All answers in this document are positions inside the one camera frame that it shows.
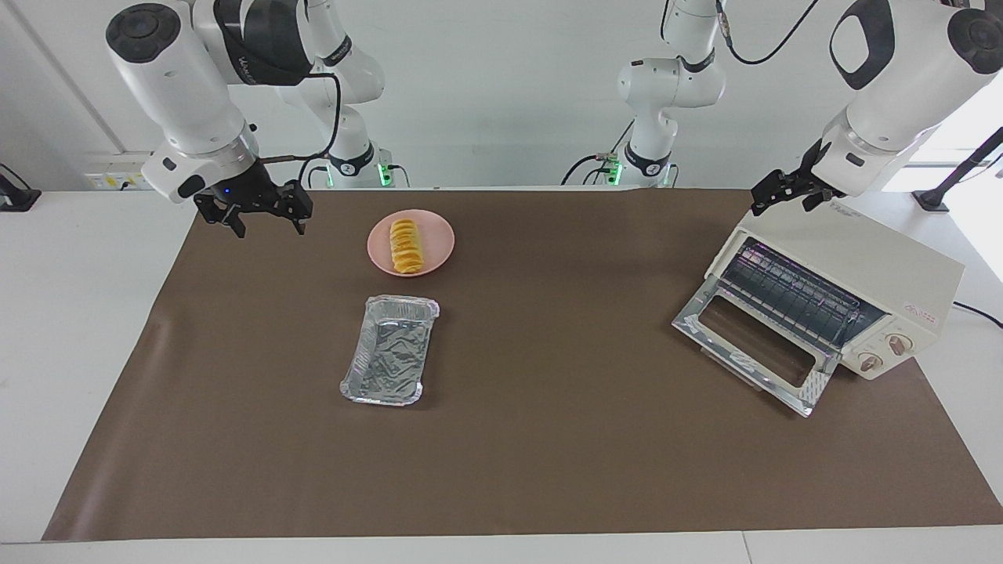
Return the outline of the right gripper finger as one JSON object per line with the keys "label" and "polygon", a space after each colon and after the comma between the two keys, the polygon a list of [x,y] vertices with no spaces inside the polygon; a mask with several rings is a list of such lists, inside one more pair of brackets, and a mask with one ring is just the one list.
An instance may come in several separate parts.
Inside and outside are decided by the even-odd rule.
{"label": "right gripper finger", "polygon": [[299,236],[306,234],[306,222],[313,217],[314,203],[300,182],[275,186],[271,214],[291,222]]}
{"label": "right gripper finger", "polygon": [[198,213],[210,225],[222,225],[232,230],[237,238],[246,236],[246,226],[241,221],[241,208],[236,204],[227,204],[214,196],[194,197]]}

